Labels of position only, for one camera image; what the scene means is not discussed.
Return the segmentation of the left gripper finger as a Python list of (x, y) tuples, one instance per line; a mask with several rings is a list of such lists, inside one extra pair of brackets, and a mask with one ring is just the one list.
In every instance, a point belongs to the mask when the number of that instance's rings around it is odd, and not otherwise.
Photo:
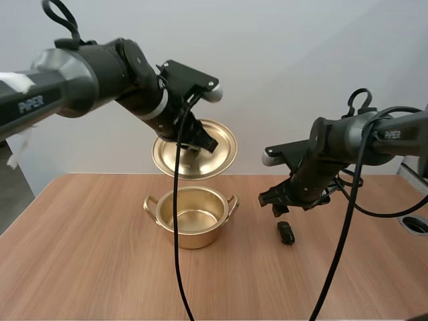
[(208, 134), (200, 120), (193, 121), (191, 146), (202, 148), (209, 153), (213, 153), (218, 146), (218, 142)]

